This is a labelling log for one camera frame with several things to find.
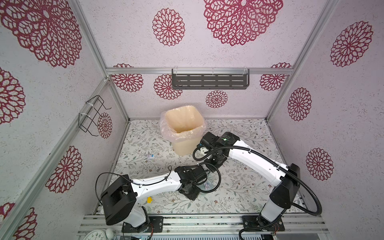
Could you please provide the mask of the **teal plastic dustpan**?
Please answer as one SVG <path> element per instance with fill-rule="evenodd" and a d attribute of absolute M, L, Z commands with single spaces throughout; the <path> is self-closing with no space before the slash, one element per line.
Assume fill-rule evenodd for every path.
<path fill-rule="evenodd" d="M 199 185 L 199 188 L 202 190 L 202 194 L 208 194 L 213 192 L 214 188 L 218 184 L 218 178 L 216 175 L 208 175 L 204 182 Z"/>

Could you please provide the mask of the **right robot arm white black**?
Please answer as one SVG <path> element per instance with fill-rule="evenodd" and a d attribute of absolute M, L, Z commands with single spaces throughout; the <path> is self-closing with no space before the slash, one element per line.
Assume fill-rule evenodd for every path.
<path fill-rule="evenodd" d="M 300 167 L 291 164 L 289 166 L 270 159 L 264 154 L 251 148 L 245 141 L 235 134 L 225 132 L 222 136 L 216 136 L 211 132 L 206 133 L 193 154 L 202 154 L 201 158 L 194 156 L 197 162 L 204 162 L 207 167 L 217 172 L 223 163 L 231 158 L 237 160 L 258 174 L 262 175 L 274 187 L 269 200 L 263 206 L 259 215 L 251 220 L 244 218 L 248 226 L 239 231 L 242 239 L 244 232 L 265 232 L 272 230 L 277 232 L 279 221 L 286 210 L 295 207 L 312 216 L 320 216 L 323 208 L 315 192 L 300 178 Z M 294 202 L 300 187 L 303 187 L 315 202 L 316 210 L 308 210 Z"/>

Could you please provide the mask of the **beige trash bin with liner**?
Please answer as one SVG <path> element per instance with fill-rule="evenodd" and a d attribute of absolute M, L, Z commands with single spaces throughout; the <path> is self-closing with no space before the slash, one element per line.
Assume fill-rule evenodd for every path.
<path fill-rule="evenodd" d="M 162 137 L 171 142 L 179 156 L 192 154 L 206 130 L 204 117 L 194 106 L 183 106 L 161 114 Z"/>

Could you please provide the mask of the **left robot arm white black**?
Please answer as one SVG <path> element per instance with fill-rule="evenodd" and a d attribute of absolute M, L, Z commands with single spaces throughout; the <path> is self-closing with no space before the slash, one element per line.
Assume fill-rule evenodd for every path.
<path fill-rule="evenodd" d="M 218 183 L 211 190 L 203 190 L 203 185 L 211 168 L 218 174 Z M 128 175 L 115 174 L 118 178 L 104 190 L 97 199 L 103 206 L 107 226 L 123 224 L 131 226 L 135 232 L 144 232 L 151 220 L 145 207 L 138 207 L 136 202 L 166 192 L 178 192 L 194 201 L 200 193 L 208 194 L 216 191 L 222 181 L 217 167 L 210 163 L 192 166 L 169 167 L 164 175 L 130 179 Z"/>

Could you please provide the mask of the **white dial gauge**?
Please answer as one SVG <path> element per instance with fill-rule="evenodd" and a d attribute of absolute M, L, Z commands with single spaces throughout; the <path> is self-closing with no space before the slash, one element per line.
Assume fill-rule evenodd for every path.
<path fill-rule="evenodd" d="M 89 232 L 83 240 L 106 240 L 107 236 L 104 230 L 93 230 Z"/>

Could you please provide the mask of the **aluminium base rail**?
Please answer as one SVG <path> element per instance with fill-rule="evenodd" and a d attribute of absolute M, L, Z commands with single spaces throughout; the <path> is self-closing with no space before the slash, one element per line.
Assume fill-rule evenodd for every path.
<path fill-rule="evenodd" d="M 150 215 L 155 236 L 160 235 L 209 235 L 237 234 L 246 227 L 243 214 L 184 214 Z M 330 231 L 322 217 L 288 213 L 281 217 L 277 227 L 269 233 L 281 234 L 328 234 Z"/>

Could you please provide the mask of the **dark metal wall shelf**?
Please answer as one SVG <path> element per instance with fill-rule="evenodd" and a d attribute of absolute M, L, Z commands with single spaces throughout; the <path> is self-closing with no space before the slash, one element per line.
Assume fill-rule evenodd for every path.
<path fill-rule="evenodd" d="M 245 90 L 250 85 L 249 69 L 239 73 L 191 73 L 172 69 L 174 90 Z"/>

